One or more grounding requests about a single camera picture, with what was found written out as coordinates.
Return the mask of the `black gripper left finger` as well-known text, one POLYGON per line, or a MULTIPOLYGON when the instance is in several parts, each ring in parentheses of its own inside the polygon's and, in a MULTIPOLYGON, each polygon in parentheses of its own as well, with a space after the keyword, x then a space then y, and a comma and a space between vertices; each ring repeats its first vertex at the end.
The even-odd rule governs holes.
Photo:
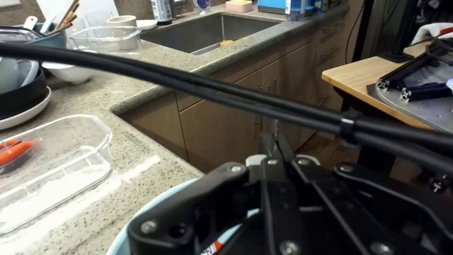
POLYGON ((132 255, 197 255, 246 217, 243 165, 225 163, 157 206, 127 227, 132 255))

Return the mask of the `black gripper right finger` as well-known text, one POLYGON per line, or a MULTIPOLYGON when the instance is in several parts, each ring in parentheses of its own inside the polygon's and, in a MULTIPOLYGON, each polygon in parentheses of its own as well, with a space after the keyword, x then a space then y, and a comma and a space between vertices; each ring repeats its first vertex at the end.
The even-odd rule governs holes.
POLYGON ((364 168, 327 173, 282 135, 260 138, 262 220, 277 255, 453 255, 452 203, 364 168))

